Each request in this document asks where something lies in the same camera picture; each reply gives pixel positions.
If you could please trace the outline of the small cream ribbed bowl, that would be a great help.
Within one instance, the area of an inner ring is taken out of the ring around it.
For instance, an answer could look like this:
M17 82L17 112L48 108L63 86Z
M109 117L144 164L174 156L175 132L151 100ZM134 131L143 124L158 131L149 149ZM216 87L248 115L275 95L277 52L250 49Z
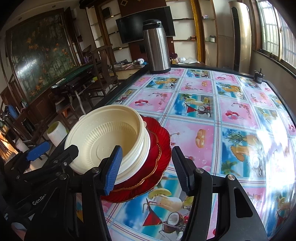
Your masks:
M81 117L67 135L64 148L78 148L70 167L82 175L109 157L116 145L121 146L121 174L140 155L146 135L146 124L136 110L119 104L106 105Z

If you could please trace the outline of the red glass plate with sticker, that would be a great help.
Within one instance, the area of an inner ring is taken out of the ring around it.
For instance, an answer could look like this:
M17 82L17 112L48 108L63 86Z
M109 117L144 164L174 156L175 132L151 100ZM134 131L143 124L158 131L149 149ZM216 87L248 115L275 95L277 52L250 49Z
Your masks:
M102 200L121 203L152 190L161 180L171 160L170 134L152 117L143 116L151 146L143 166L128 180L117 184Z

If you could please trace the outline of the white foam bowl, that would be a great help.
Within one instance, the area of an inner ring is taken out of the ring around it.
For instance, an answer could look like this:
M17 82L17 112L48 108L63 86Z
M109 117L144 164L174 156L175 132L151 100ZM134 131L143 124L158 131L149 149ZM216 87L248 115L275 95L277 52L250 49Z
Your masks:
M143 143L142 150L140 151L138 158L127 170L125 170L121 174L117 175L115 185L118 185L118 184L128 180L129 178L134 176L140 170L140 168L144 165L144 163L149 155L150 146L151 146L151 139L149 137L148 131L145 130L144 143Z

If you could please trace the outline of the green mahjong table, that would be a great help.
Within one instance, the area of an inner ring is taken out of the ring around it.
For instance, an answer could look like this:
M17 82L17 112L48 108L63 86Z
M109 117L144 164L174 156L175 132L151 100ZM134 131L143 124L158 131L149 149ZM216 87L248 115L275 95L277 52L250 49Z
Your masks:
M72 93L94 77L94 65L87 64L73 70L51 87L54 94Z

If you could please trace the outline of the dark wooden chair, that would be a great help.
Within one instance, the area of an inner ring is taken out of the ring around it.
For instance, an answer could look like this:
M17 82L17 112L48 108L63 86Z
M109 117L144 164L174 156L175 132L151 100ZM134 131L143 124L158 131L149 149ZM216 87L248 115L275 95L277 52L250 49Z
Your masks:
M105 45L91 51L94 77L89 87L85 89L86 98L104 98L118 85L114 63L110 59L111 45Z

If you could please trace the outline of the colourful fruit pattern tablecloth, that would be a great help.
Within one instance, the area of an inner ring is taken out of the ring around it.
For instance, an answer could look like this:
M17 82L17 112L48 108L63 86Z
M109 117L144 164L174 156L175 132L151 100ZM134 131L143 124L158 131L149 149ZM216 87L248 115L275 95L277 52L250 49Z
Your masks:
M155 142L166 129L196 167L236 177L269 240L295 240L295 114L268 81L216 69L139 71L98 106L122 104L154 119ZM182 192L172 162L141 178L142 189L103 203L112 240L180 240L192 198Z

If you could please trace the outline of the flower landscape painting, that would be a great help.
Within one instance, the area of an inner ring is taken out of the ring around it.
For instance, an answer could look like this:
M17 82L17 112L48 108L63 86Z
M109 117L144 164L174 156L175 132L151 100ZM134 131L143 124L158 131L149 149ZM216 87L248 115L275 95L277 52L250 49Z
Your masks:
M6 49L28 101L76 68L61 11L29 18L6 31Z

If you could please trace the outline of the small black motor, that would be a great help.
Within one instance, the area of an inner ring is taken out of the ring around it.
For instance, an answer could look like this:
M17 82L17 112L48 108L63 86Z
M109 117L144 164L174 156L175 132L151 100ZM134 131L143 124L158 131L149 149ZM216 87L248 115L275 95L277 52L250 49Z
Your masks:
M254 82L258 83L258 84L262 84L263 78L264 78L264 74L261 71L262 69L260 68L259 71L255 70L254 71Z

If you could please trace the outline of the black television screen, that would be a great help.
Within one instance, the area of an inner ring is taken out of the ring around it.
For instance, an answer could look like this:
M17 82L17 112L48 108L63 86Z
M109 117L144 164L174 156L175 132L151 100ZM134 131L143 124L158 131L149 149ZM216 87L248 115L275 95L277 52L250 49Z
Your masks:
M175 28L169 6L139 11L116 20L122 43L143 40L143 30L163 27L167 37L175 36Z

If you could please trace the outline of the stainless steel thermos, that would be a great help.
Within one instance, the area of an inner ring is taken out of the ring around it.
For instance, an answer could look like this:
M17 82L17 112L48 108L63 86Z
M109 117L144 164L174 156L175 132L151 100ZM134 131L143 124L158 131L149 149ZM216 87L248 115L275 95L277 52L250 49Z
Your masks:
M161 21L156 19L144 21L142 31L150 73L169 72L171 64L167 37Z

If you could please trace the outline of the window with metal grille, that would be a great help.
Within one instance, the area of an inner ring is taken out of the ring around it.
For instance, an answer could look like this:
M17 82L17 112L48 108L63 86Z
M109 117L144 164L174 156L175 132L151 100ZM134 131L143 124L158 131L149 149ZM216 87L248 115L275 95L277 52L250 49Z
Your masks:
M259 12L262 51L295 71L295 36L280 12L269 1L256 1Z

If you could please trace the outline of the beige standing air conditioner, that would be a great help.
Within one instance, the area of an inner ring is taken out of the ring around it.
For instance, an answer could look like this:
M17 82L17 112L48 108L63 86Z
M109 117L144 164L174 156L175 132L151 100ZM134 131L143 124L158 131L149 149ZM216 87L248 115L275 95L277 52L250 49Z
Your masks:
M229 7L234 30L234 66L238 72L248 73L252 52L251 24L248 6L237 1L230 1Z

